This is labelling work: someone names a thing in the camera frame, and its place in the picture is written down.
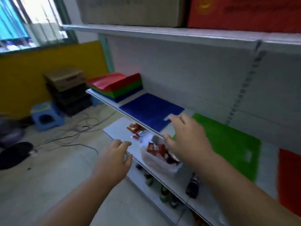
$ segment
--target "blue curtain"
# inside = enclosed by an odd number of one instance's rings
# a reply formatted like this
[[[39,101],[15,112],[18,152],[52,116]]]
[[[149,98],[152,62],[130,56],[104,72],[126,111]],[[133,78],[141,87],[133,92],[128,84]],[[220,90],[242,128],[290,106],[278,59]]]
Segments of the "blue curtain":
[[[29,37],[9,0],[0,0],[0,40]]]

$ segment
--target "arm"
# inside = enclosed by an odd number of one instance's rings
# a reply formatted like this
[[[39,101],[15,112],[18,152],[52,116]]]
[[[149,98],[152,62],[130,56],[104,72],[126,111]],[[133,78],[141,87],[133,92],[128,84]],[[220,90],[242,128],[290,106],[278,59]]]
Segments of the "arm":
[[[211,189],[232,225],[301,225],[301,220],[212,150],[204,128],[193,118],[170,118],[177,135],[164,139],[172,152]]]
[[[37,224],[40,226],[88,226],[110,191],[125,178],[132,155],[124,161],[131,142],[114,140],[105,148],[90,176],[62,199]]]

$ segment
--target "green mat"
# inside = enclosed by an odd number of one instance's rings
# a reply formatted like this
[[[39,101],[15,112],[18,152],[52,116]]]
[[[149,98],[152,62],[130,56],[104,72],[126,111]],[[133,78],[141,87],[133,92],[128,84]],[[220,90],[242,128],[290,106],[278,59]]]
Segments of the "green mat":
[[[213,150],[254,182],[261,140],[198,113],[192,117],[205,128]]]
[[[99,92],[100,94],[109,96],[111,98],[118,98],[118,97],[136,89],[137,87],[142,86],[142,81],[140,79],[136,82],[133,82],[133,83],[127,85],[126,87],[120,88],[119,90],[112,91],[112,92],[103,92],[90,84],[88,84],[88,86],[91,87],[93,90]]]

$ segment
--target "wire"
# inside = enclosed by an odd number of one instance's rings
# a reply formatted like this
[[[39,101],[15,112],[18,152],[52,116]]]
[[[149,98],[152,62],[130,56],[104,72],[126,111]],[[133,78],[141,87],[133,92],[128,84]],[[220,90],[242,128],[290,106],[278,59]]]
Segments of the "wire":
[[[67,133],[73,131],[73,132],[77,132],[75,135],[67,136],[67,137],[61,137],[61,138],[54,138],[54,139],[50,139],[50,140],[45,140],[43,143],[41,143],[41,144],[35,146],[35,148],[37,148],[37,147],[39,147],[39,146],[41,146],[41,145],[45,145],[45,144],[54,142],[55,144],[58,144],[60,147],[69,147],[69,146],[77,146],[77,145],[81,145],[81,146],[84,146],[84,147],[87,147],[87,148],[90,148],[90,149],[95,150],[96,153],[98,154],[98,151],[97,151],[95,148],[92,148],[92,147],[89,147],[89,146],[86,146],[86,145],[80,144],[80,143],[79,143],[79,144],[71,144],[71,143],[73,143],[74,141],[76,141],[76,140],[79,138],[79,136],[81,135],[81,133],[89,133],[89,132],[95,132],[95,131],[102,130],[102,129],[96,129],[96,130],[91,130],[91,129],[93,129],[94,127],[100,125],[100,124],[103,123],[104,121],[108,120],[108,119],[109,119],[110,117],[112,117],[115,113],[116,113],[116,111],[114,111],[110,116],[108,116],[107,118],[103,119],[102,121],[99,121],[98,118],[94,118],[94,117],[91,118],[91,117],[89,117],[89,115],[86,114],[86,113],[82,113],[82,114],[87,115],[88,118],[84,118],[84,119],[82,119],[82,120],[80,120],[80,121],[77,121],[77,122],[75,123],[75,125],[74,125],[73,127],[71,127],[70,129],[58,129],[58,130],[56,130],[56,131],[54,132],[54,134],[55,134],[55,133],[58,132],[58,131],[64,131],[63,134],[60,134],[60,135],[59,135],[59,136],[64,136],[64,135],[66,135]],[[95,119],[98,123],[96,123],[96,124],[89,124],[89,123],[88,123],[88,120],[90,120],[90,119]],[[86,124],[86,125],[83,125],[83,126],[82,126],[82,128],[86,128],[85,130],[79,130],[79,128],[78,128],[79,123],[82,122],[82,121],[85,121],[85,124]],[[64,143],[63,143],[63,142],[60,142],[60,141],[59,141],[59,140],[63,140],[63,139],[67,139],[67,138],[72,138],[72,137],[75,137],[75,138],[74,138],[73,140],[69,141],[69,142],[64,142]]]

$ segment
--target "yellow wall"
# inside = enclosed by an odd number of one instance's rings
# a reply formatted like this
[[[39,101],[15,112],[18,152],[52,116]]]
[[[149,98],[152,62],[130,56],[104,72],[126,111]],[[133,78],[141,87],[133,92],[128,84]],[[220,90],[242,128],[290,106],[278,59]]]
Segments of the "yellow wall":
[[[42,73],[64,66],[83,70],[87,78],[107,73],[99,41],[0,56],[0,113],[29,116],[32,105],[51,99]]]

